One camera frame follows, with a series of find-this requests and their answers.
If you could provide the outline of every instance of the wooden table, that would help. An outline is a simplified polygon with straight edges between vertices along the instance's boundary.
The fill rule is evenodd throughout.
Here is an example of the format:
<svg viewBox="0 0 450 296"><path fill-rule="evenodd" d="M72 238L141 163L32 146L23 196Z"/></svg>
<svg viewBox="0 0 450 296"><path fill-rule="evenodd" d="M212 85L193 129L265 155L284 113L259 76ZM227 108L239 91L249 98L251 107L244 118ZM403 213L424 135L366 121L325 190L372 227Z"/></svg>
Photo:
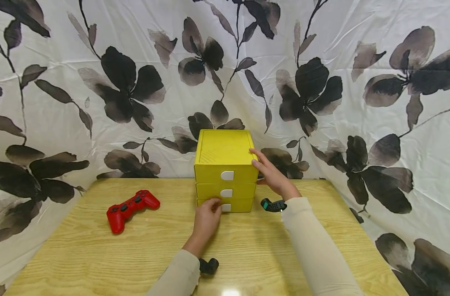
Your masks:
<svg viewBox="0 0 450 296"><path fill-rule="evenodd" d="M365 295L407 295L337 191L326 180L298 180L315 215L347 260ZM113 236L106 210L148 189L157 211L135 215ZM106 179L94 183L7 290L14 295L144 295L193 228L194 180ZM257 186L250 213L222 215L204 258L220 266L194 295L311 295L280 215L259 201L279 199Z"/></svg>

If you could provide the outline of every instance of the game controller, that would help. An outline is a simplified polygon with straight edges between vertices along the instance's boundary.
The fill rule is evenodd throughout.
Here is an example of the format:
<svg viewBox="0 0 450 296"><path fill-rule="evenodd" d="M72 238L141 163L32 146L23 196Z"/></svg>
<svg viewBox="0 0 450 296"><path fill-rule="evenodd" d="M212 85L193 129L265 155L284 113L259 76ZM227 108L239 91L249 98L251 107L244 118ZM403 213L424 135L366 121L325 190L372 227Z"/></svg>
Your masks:
<svg viewBox="0 0 450 296"><path fill-rule="evenodd" d="M272 213L282 212L287 208L287 205L282 199L273 203L269 199L263 199L261 200L261 206L265 209L265 211Z"/></svg>
<svg viewBox="0 0 450 296"><path fill-rule="evenodd" d="M141 211L144 208L157 209L160 206L149 191L140 190L133 197L123 202L121 205L112 205L106 212L106 217L110 224L112 233L120 234L125 229L125 221L130 218L134 212Z"/></svg>
<svg viewBox="0 0 450 296"><path fill-rule="evenodd" d="M210 259L209 262L200 258L199 262L200 262L200 272L207 275L214 275L219 266L218 260L216 260L215 258Z"/></svg>

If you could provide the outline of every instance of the white backdrop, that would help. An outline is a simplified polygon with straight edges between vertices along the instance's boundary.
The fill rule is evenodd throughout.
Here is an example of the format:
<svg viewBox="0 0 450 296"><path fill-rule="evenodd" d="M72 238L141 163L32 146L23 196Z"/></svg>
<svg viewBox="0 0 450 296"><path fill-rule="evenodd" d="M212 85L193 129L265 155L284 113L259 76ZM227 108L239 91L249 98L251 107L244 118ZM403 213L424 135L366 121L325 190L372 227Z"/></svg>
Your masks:
<svg viewBox="0 0 450 296"><path fill-rule="evenodd" d="M97 178L191 178L246 128L450 295L450 0L0 0L0 295Z"/></svg>

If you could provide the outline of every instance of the yellow drawer unit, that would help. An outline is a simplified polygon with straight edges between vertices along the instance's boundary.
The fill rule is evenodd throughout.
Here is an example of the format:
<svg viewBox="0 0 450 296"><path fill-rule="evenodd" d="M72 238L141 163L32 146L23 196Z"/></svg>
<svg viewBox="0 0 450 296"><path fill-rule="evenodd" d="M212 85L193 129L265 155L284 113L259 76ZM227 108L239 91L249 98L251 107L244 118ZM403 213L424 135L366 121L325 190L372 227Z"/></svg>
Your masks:
<svg viewBox="0 0 450 296"><path fill-rule="evenodd" d="M254 145L247 130L200 131L194 163L197 205L221 197L224 212L251 211L258 171L250 148Z"/></svg>

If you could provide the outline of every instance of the beige sleeve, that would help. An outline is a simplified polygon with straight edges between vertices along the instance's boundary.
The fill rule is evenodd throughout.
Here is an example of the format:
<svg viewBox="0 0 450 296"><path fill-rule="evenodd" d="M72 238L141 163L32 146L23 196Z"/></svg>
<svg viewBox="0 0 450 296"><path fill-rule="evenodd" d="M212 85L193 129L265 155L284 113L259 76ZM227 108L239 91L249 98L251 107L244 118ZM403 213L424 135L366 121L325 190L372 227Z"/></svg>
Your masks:
<svg viewBox="0 0 450 296"><path fill-rule="evenodd" d="M186 250L179 250L146 296L190 296L199 277L200 262L197 257Z"/></svg>
<svg viewBox="0 0 450 296"><path fill-rule="evenodd" d="M293 198L286 204L281 218L313 295L364 295L307 198Z"/></svg>

